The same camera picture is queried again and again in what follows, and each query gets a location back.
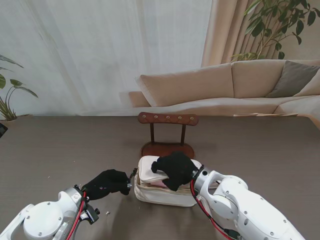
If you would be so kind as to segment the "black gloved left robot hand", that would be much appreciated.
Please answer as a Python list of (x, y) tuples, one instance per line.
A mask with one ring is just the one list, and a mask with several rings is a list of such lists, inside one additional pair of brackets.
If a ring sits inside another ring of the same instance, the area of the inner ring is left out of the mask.
[(127, 196), (130, 193), (129, 180), (125, 172), (108, 169), (86, 183), (81, 190), (86, 192), (86, 196), (91, 201), (102, 199), (110, 193), (117, 192)]

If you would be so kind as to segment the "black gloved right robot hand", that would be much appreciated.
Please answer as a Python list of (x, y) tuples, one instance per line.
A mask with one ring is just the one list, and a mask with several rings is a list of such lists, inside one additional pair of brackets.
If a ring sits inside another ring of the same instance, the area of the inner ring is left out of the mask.
[(167, 175), (167, 178), (162, 182), (175, 192), (180, 186), (190, 183), (198, 170), (192, 160), (180, 151), (175, 151), (168, 156), (161, 156), (151, 165), (151, 171), (154, 174), (157, 171), (162, 171)]

